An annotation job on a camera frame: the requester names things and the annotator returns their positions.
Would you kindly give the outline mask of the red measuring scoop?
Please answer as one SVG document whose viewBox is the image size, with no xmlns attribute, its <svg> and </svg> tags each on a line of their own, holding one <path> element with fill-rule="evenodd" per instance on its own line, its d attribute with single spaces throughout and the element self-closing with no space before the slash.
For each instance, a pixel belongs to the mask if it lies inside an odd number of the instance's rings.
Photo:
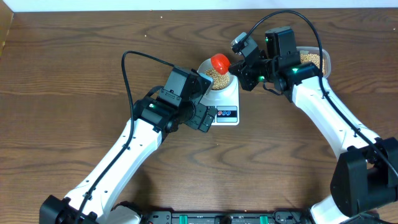
<svg viewBox="0 0 398 224">
<path fill-rule="evenodd" d="M 215 54 L 210 58 L 212 67 L 220 74 L 225 75 L 231 65 L 228 58 L 223 54 Z"/>
</svg>

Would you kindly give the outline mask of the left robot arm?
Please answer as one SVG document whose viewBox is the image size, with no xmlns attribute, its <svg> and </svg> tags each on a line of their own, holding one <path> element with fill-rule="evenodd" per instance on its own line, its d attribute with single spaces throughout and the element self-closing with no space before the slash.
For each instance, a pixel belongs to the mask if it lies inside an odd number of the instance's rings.
<svg viewBox="0 0 398 224">
<path fill-rule="evenodd" d="M 217 110 L 198 100 L 149 96 L 136 101 L 119 139 L 93 171 L 63 199 L 49 196 L 39 210 L 40 223 L 140 223 L 130 205 L 116 204 L 141 164 L 180 124 L 207 132 Z"/>
</svg>

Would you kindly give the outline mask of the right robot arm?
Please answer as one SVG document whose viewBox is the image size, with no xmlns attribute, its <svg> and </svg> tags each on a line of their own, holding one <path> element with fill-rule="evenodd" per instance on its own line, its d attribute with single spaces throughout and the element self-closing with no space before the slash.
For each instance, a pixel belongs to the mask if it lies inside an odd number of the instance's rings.
<svg viewBox="0 0 398 224">
<path fill-rule="evenodd" d="M 366 212 L 397 201 L 397 139 L 380 138 L 342 103 L 321 74 L 320 66 L 303 63 L 290 27 L 266 31 L 266 50 L 243 32 L 231 42 L 243 59 L 229 72 L 242 88 L 273 83 L 316 125 L 338 162 L 330 192 L 310 209 L 314 223 L 375 222 Z"/>
</svg>

